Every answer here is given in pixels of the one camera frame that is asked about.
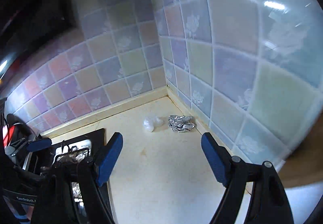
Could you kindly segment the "crumpled aluminium foil ball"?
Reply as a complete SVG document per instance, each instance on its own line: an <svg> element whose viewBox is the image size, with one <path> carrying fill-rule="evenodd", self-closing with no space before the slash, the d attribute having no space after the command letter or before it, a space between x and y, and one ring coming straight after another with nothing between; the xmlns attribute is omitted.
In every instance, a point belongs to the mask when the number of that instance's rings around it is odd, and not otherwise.
<svg viewBox="0 0 323 224"><path fill-rule="evenodd" d="M168 117L168 126L177 133L184 133L195 128L193 116L170 115Z"/></svg>

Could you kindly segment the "brown wooden board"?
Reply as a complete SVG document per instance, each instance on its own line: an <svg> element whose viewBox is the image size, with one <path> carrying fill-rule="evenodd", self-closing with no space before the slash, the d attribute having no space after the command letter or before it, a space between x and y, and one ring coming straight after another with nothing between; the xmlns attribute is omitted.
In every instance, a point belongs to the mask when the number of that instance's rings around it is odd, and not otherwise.
<svg viewBox="0 0 323 224"><path fill-rule="evenodd" d="M279 171L279 177L285 188L322 181L322 148L322 116L320 116Z"/></svg>

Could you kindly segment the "clear plastic bag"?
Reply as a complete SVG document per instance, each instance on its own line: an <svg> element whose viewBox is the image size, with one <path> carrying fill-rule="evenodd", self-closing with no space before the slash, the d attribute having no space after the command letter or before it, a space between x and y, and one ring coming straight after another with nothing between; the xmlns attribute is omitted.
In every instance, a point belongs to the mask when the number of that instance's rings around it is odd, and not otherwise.
<svg viewBox="0 0 323 224"><path fill-rule="evenodd" d="M161 127L164 124L164 120L158 116L146 117L143 121L144 130L147 132L153 132L156 128Z"/></svg>

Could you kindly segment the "aluminium foil burner liner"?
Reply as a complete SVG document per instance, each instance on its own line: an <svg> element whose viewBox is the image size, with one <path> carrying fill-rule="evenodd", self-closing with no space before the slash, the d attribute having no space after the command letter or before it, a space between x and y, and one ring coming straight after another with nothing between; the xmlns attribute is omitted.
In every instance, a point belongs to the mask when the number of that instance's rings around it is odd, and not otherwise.
<svg viewBox="0 0 323 224"><path fill-rule="evenodd" d="M91 155L92 144L88 139L68 144L62 141L60 147L55 150L54 162L79 163ZM84 206L79 183L71 182L74 202L77 205Z"/></svg>

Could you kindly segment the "black gas stove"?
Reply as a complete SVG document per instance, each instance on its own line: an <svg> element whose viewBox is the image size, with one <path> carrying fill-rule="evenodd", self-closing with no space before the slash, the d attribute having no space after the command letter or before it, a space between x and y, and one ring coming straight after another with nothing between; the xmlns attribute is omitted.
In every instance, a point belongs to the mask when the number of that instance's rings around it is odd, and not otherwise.
<svg viewBox="0 0 323 224"><path fill-rule="evenodd" d="M109 180L122 148L123 136L115 132L94 154L88 147L59 154L39 184L31 223L82 223L73 184L88 223L114 223L100 188Z"/></svg>

